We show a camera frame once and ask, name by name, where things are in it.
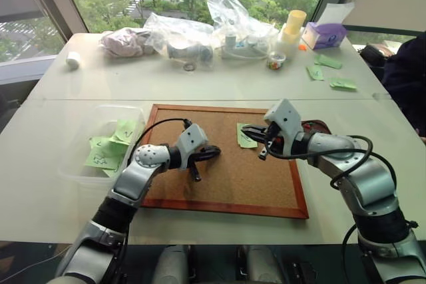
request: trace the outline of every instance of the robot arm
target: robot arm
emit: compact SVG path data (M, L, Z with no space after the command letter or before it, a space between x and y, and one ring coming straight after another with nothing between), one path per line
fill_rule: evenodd
M305 133L288 100L272 107L264 120L268 128L242 129L265 144L261 159L267 154L305 159L336 182L358 229L363 262L373 283L426 279L426 259L411 230L413 224L399 208L396 180L389 170L370 158L352 137Z
M151 144L138 147L98 212L60 262L58 278L49 283L116 283L128 227L152 179L169 169L196 170L194 161L206 160L206 157L201 154L197 159L193 155L206 143L203 129L191 124L174 147Z

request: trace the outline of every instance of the white table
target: white table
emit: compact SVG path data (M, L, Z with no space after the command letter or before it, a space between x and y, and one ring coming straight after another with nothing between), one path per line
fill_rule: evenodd
M332 89L328 81L312 81L306 66L314 64L315 53L299 51L282 70L267 68L265 61L215 59L211 70L193 73L159 55L111 60L98 47L101 35L76 34L65 45L29 100L279 100L371 99L387 94L362 58L345 39L340 48L324 53L343 63L340 70L324 67L325 78L350 78L357 92ZM81 67L70 71L65 64L69 51L81 55Z
M73 242L106 192L80 188L58 176L59 160L81 120L92 107L104 103L139 106L148 118L150 107L156 102L28 100L0 135L0 239ZM302 118L322 119L333 133L361 134L373 140L374 150L385 156L397 172L397 192L406 218L419 222L415 233L419 239L426 239L426 148L395 103L387 99L292 102ZM179 103L268 108L273 101ZM141 209L132 222L130 242L340 243L353 224L340 193L329 187L329 178L319 170L303 161L298 166L308 220Z

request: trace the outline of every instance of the small white object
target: small white object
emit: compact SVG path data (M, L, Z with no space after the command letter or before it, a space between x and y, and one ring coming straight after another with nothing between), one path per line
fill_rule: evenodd
M80 54L75 51L70 51L68 53L67 59L65 59L67 65L69 65L72 70L75 70L80 66L80 60Z

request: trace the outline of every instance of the white paper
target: white paper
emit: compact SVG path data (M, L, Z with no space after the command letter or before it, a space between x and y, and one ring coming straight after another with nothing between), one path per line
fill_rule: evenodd
M324 23L342 23L351 13L355 3L328 3L318 19L317 25Z

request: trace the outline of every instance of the wooden frame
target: wooden frame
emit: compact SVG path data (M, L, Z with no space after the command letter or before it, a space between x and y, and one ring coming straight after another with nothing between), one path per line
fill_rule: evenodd
M187 111L206 111L206 112L232 112L232 113L247 113L247 114L265 114L267 110L253 108L224 108L210 106L182 106L172 104L153 104L150 117L146 123L146 127L153 125L159 110L187 110ZM141 144L147 144L150 140L152 131L142 140ZM142 204L144 207L151 208L168 208L178 210L201 210L210 212L228 212L242 213L252 215L271 215L277 217L294 217L298 219L307 219L308 208L302 189L302 183L298 172L298 167L295 160L289 161L294 193L296 197L297 208L281 208L281 207L266 207L252 206L243 204L226 204L217 202L201 202L201 201L186 201L186 200L160 200L146 198Z

